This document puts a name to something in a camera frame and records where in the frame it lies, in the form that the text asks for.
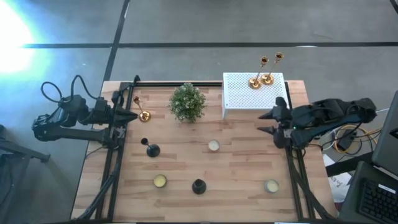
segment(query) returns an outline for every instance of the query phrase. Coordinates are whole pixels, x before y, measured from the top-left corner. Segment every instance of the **black cable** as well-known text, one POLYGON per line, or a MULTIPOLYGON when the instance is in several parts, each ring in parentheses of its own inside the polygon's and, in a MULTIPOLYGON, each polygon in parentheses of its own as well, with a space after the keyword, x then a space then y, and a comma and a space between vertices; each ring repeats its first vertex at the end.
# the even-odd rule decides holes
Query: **black cable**
POLYGON ((323 150, 323 148, 322 148, 321 145, 318 145, 318 144, 311 144, 311 143, 309 143, 308 145, 310 145, 310 146, 318 146, 321 150, 323 150))
POLYGON ((42 86, 40 87, 40 90, 41 90, 43 96, 44 96, 46 99, 50 100, 51 102, 54 102, 54 103, 69 103, 69 102, 71 102, 71 101, 73 100, 73 93, 74 93, 74 91, 75 91, 75 81, 76 81, 77 78, 80 79, 81 84, 83 85, 83 88, 85 89, 87 95, 88 95, 89 97, 91 97, 92 99, 96 100, 97 97, 94 97, 94 96, 88 91, 87 86, 86 86, 86 83, 85 83, 85 81, 83 80, 83 78, 82 78, 80 75, 76 75, 76 76, 73 78, 72 83, 70 84, 70 99, 67 100, 67 101, 65 101, 64 98, 62 97, 62 92, 61 92, 61 90, 58 88, 58 86, 57 86, 56 84, 52 83, 52 82, 43 82, 42 86), (44 85, 46 85, 46 84, 50 84, 50 85, 52 85, 52 86, 55 87, 55 89, 58 91, 58 94, 60 95, 60 100, 58 100, 58 101, 57 101, 57 100, 53 100, 53 99, 51 99, 49 96, 47 96, 47 94, 45 94, 45 92, 44 92, 44 85))
POLYGON ((94 116, 94 110, 91 110, 90 113, 87 115, 87 117, 83 120, 80 120, 79 117, 77 117, 77 121, 79 121, 80 124, 85 124, 88 122, 92 117, 94 116))
POLYGON ((360 151, 361 151, 361 149, 362 149, 362 140, 360 140, 360 142, 359 142, 359 147, 358 147, 358 149, 355 151, 355 152, 353 152, 353 153, 349 153, 349 152, 346 152, 348 155, 350 155, 350 156, 355 156, 355 155, 357 155, 360 151))
POLYGON ((369 141, 369 144, 371 145, 371 151, 373 152, 373 142, 372 142, 372 139, 368 136, 368 141, 369 141))
POLYGON ((52 83, 52 82, 43 82, 42 86, 40 87, 40 91, 42 92, 43 96, 44 96, 46 99, 50 100, 51 102, 59 103, 59 102, 62 101, 62 93, 61 93, 61 90, 58 88, 58 86, 57 86, 56 84, 54 84, 54 83, 52 83), (55 89, 58 91, 58 94, 60 95, 60 100, 58 100, 58 101, 57 101, 57 100, 53 100, 53 99, 51 99, 49 96, 47 96, 47 94, 44 93, 44 85, 46 85, 46 84, 50 84, 50 85, 52 85, 52 86, 55 87, 55 89))
POLYGON ((307 151, 305 150, 305 148, 302 148, 302 150, 304 150, 304 153, 303 153, 303 158, 304 158, 304 156, 305 156, 305 154, 307 153, 307 151))
POLYGON ((69 100, 68 102, 66 102, 66 103, 69 103, 69 102, 72 101, 72 99, 73 99, 73 92, 74 92, 74 89, 75 89, 75 81, 76 81, 77 78, 79 78, 80 81, 81 81, 81 84, 83 84, 83 88, 85 89, 87 95, 88 95, 89 97, 91 97, 92 99, 96 100, 97 98, 94 97, 94 96, 88 91, 87 86, 86 86, 86 83, 85 83, 85 81, 83 80, 83 78, 82 78, 80 75, 76 75, 76 76, 73 78, 73 80, 72 80, 72 84, 70 85, 70 100, 69 100))
POLYGON ((96 151, 98 151, 98 150, 100 150, 100 149, 102 149, 102 148, 105 148, 105 146, 101 146, 101 147, 95 149, 94 151, 88 153, 88 154, 86 155, 85 159, 87 159, 87 157, 88 157, 89 155, 91 155, 92 153, 94 153, 94 152, 96 152, 96 151))
POLYGON ((364 135, 362 135, 362 136, 355 136, 355 138, 366 137, 366 136, 369 136, 369 135, 372 135, 372 134, 376 134, 376 133, 379 133, 379 132, 381 132, 381 129, 378 130, 378 131, 375 131, 375 132, 367 133, 367 134, 364 133, 364 135))
POLYGON ((342 160, 344 157, 346 157, 347 155, 343 155, 340 159, 338 159, 335 163, 340 162, 340 160, 342 160))
POLYGON ((378 132, 377 135, 372 136, 372 138, 370 138, 370 137, 368 136, 368 140, 363 140, 363 141, 364 141, 364 142, 365 142, 365 141, 372 141, 373 139, 377 138, 380 134, 381 134, 381 131, 378 132))

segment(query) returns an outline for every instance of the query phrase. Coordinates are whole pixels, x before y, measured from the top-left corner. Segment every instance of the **power cord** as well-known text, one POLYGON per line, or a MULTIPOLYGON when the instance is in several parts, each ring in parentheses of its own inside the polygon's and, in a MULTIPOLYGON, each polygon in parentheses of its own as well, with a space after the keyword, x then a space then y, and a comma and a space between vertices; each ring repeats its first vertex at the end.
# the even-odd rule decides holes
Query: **power cord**
POLYGON ((96 152, 96 151, 98 151, 98 150, 100 150, 100 149, 103 149, 103 148, 106 148, 106 146, 101 146, 101 147, 95 149, 94 151, 89 152, 89 153, 86 155, 85 159, 87 159, 87 157, 88 157, 89 155, 91 155, 92 153, 94 153, 94 152, 96 152))
MULTIPOLYGON (((335 139, 335 138, 336 138, 336 130, 335 130, 335 129, 334 129, 333 131, 331 131, 330 134, 333 134, 332 137, 331 137, 332 139, 335 139)), ((321 151, 323 151, 323 150, 327 150, 327 149, 330 149, 331 147, 333 147, 333 145, 334 145, 335 142, 336 142, 336 141, 333 141, 326 149, 324 149, 323 147, 321 147, 321 146, 318 145, 318 144, 313 144, 313 145, 319 146, 319 147, 321 148, 321 151)))
POLYGON ((360 140, 360 145, 359 145, 359 147, 358 147, 358 150, 356 151, 356 152, 354 152, 354 153, 352 153, 352 154, 350 154, 350 153, 346 153, 345 155, 343 155, 340 159, 338 159, 335 163, 338 163, 338 162, 340 162, 340 160, 342 160, 344 157, 351 157, 351 158, 355 158, 356 156, 355 155, 357 155, 360 151, 361 151, 361 149, 362 149, 362 140, 360 140))
POLYGON ((372 136, 372 138, 370 138, 369 136, 368 136, 368 140, 363 140, 363 141, 372 141, 372 140, 375 140, 379 135, 381 134, 381 131, 378 131, 377 132, 377 135, 375 135, 375 136, 372 136))
MULTIPOLYGON (((342 126, 341 128, 339 128, 339 130, 337 130, 336 135, 338 136, 338 133, 339 133, 340 131, 344 130, 345 128, 355 128, 355 126, 350 125, 350 124, 344 125, 344 126, 342 126)), ((361 127, 359 127, 358 129, 359 129, 360 131, 362 131, 362 132, 364 133, 364 135, 363 135, 363 136, 356 136, 355 138, 368 137, 368 139, 370 139, 369 135, 372 134, 372 133, 375 133, 375 131, 377 131, 377 130, 375 130, 375 131, 370 131, 370 132, 369 132, 369 131, 367 131, 366 129, 361 128, 361 127)), ((334 145, 334 148, 335 148, 335 150, 336 150, 337 152, 339 152, 339 153, 345 153, 345 151, 339 149, 339 147, 337 146, 337 142, 336 142, 336 141, 333 143, 333 145, 334 145)))
POLYGON ((40 90, 41 90, 43 96, 44 96, 46 99, 50 100, 51 102, 54 102, 54 103, 69 103, 69 102, 71 102, 71 101, 73 100, 73 92, 75 91, 75 81, 76 81, 77 78, 79 78, 80 81, 81 81, 81 84, 83 84, 83 88, 85 89, 87 95, 88 95, 89 97, 91 97, 92 99, 96 100, 97 97, 94 97, 94 96, 88 91, 87 86, 86 86, 86 83, 85 83, 85 81, 83 80, 83 78, 82 78, 80 75, 76 75, 76 76, 73 78, 72 83, 70 84, 70 100, 65 100, 64 97, 62 96, 61 90, 58 88, 58 86, 57 86, 56 84, 54 84, 54 83, 52 83, 52 82, 43 82, 42 86, 40 87, 40 90), (45 86, 46 84, 52 85, 52 86, 57 90, 57 92, 58 92, 58 94, 59 94, 59 96, 60 96, 60 100, 57 101, 57 100, 51 99, 47 94, 45 94, 45 92, 44 92, 44 86, 45 86))
POLYGON ((302 150, 304 150, 304 153, 303 153, 303 158, 304 158, 304 156, 305 156, 305 154, 307 153, 307 151, 305 150, 305 148, 302 148, 302 150))
POLYGON ((321 148, 323 148, 323 147, 324 147, 326 144, 328 144, 328 143, 331 143, 331 142, 333 142, 333 141, 337 141, 337 140, 340 140, 340 139, 343 139, 343 138, 349 136, 350 134, 354 133, 354 131, 356 131, 356 130, 360 127, 361 124, 362 124, 362 123, 359 123, 357 126, 355 126, 354 129, 352 129, 350 132, 344 134, 342 137, 334 138, 334 139, 332 139, 331 141, 327 141, 327 142, 323 143, 323 145, 321 145, 321 148))

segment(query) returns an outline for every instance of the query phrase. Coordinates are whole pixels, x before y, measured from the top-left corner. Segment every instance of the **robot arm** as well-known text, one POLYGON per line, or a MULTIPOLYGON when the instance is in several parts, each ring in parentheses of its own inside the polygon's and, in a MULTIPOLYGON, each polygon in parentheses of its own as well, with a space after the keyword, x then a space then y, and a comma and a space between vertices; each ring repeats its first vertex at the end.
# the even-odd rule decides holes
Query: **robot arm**
POLYGON ((50 115, 40 115, 34 120, 32 130, 40 141, 55 141, 60 138, 98 141, 102 145, 116 147, 118 128, 137 118, 137 114, 123 108, 123 96, 120 92, 113 93, 113 108, 104 98, 96 99, 94 108, 88 108, 86 100, 80 95, 68 96, 58 103, 58 108, 50 115), (102 130, 72 129, 79 122, 87 124, 112 124, 102 130))
POLYGON ((276 106, 259 119, 275 119, 279 122, 279 127, 258 129, 274 135, 274 143, 278 148, 284 146, 284 131, 291 129, 293 147, 304 147, 314 137, 344 124, 368 123, 375 117, 376 106, 369 98, 350 102, 326 99, 290 111, 286 107, 285 100, 278 97, 276 106))

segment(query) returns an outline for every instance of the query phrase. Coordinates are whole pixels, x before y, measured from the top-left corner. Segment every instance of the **keyboard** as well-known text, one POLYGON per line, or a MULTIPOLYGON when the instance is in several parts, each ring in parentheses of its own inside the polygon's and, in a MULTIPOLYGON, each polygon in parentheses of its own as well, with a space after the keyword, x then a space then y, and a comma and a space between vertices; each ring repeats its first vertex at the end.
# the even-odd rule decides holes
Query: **keyboard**
POLYGON ((398 224, 397 191, 371 180, 363 180, 358 212, 378 223, 398 224))

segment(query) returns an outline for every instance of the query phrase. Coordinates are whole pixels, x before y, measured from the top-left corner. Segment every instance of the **black candle holder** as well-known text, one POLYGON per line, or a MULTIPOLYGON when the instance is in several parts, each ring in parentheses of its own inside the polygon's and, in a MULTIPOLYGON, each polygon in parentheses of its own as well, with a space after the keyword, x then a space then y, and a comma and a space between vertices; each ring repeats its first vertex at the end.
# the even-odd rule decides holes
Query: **black candle holder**
POLYGON ((147 138, 141 139, 141 144, 148 146, 147 147, 147 155, 149 157, 152 157, 152 158, 157 157, 160 154, 160 147, 156 144, 149 145, 147 138))
POLYGON ((197 179, 192 184, 193 193, 200 195, 206 191, 206 183, 201 179, 197 179))

